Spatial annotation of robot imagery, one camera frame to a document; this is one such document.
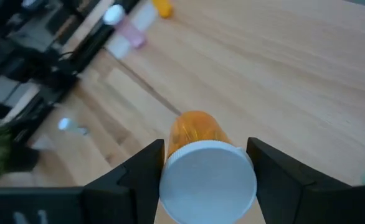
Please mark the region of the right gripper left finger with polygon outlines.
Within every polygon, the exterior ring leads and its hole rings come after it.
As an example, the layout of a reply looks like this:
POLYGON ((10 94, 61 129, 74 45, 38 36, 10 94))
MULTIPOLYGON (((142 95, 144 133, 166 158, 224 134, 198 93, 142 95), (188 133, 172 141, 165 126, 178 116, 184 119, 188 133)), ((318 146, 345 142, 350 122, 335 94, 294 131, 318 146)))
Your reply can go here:
POLYGON ((164 166, 164 140, 157 139, 125 162, 87 184, 87 224, 153 224, 164 166))

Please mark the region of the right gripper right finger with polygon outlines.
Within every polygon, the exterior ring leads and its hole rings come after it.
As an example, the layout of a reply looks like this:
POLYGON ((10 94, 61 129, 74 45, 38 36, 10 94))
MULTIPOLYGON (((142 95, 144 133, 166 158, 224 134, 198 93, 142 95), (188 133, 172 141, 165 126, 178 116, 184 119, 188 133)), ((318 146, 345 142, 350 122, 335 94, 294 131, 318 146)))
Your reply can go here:
POLYGON ((331 209, 350 189, 271 145, 248 138, 247 154, 257 178, 257 199, 266 224, 338 224, 344 215, 331 209))

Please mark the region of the large orange pill bottle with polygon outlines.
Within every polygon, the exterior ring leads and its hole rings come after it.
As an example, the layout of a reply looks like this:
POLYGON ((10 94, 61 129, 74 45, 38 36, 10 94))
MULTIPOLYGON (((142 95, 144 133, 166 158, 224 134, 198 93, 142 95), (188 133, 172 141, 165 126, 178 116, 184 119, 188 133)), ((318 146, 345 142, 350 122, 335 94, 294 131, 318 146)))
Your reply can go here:
POLYGON ((257 193, 254 165, 203 111, 178 116, 169 135, 159 199, 178 224, 235 224, 257 193))

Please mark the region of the pink pill bottle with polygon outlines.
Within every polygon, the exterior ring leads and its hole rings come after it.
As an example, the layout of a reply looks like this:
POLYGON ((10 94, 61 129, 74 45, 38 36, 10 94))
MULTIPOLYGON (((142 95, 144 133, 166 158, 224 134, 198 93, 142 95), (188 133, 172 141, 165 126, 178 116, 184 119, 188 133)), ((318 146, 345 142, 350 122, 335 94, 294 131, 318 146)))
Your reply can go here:
POLYGON ((125 9, 119 4, 114 4, 105 11, 103 22, 117 30, 136 49, 146 43, 144 33, 127 18, 125 9))

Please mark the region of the small orange pill bottle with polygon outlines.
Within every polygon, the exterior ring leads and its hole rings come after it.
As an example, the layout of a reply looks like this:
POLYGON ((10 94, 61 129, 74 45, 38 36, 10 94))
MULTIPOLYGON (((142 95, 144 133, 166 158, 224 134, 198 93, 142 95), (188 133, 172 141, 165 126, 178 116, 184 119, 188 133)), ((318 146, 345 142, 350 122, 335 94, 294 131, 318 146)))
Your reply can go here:
POLYGON ((169 18, 173 14, 171 0, 152 0, 154 7, 162 18, 169 18))

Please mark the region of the wooden shelf with black legs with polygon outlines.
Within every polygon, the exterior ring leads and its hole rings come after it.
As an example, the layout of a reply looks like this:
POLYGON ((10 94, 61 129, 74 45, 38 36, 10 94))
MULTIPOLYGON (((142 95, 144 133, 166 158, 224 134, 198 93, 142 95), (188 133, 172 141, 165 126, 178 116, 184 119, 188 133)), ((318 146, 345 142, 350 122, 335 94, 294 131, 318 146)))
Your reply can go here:
POLYGON ((131 18, 147 42, 107 50, 174 109, 213 115, 345 183, 365 175, 365 5, 346 0, 172 0, 131 18))

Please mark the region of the black metal mounting frame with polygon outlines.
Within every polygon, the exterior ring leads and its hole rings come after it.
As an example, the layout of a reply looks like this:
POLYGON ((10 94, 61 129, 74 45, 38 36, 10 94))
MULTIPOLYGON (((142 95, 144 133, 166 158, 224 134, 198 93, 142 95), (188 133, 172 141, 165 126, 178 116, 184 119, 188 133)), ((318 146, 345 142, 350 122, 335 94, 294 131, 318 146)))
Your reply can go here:
POLYGON ((105 11, 115 5, 121 5, 126 13, 130 13, 141 0, 98 0, 93 9, 74 31, 71 38, 62 47, 58 56, 58 67, 69 73, 85 70, 101 51, 105 43, 115 32, 114 28, 102 21, 105 11))

